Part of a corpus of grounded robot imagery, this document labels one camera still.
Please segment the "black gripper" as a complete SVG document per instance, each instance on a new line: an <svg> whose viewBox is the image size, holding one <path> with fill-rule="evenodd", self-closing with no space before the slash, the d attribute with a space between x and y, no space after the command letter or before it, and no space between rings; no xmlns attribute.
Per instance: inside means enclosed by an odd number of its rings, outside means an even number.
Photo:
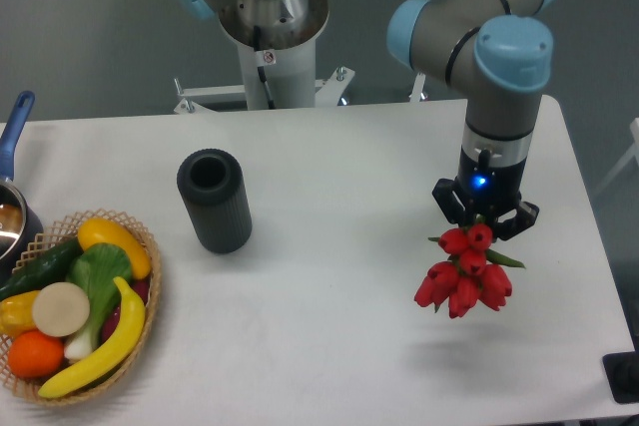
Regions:
<svg viewBox="0 0 639 426"><path fill-rule="evenodd" d="M525 164L486 167L461 151L455 180L439 179L433 198L450 224L470 225L480 215L495 240L512 239L533 227L540 212L537 205L519 201ZM505 218L509 212L513 216Z"/></svg>

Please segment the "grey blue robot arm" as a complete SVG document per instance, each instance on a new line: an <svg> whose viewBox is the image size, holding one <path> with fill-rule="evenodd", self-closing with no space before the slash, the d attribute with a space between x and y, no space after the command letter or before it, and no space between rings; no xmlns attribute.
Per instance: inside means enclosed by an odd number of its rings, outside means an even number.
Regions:
<svg viewBox="0 0 639 426"><path fill-rule="evenodd" d="M315 106L316 40L327 0L178 0L193 16L215 18L236 44L252 110ZM467 100L458 172L434 198L446 219L484 219L510 239L534 225L538 207L520 184L553 38L536 14L553 0L407 0L386 31L390 55Z"/></svg>

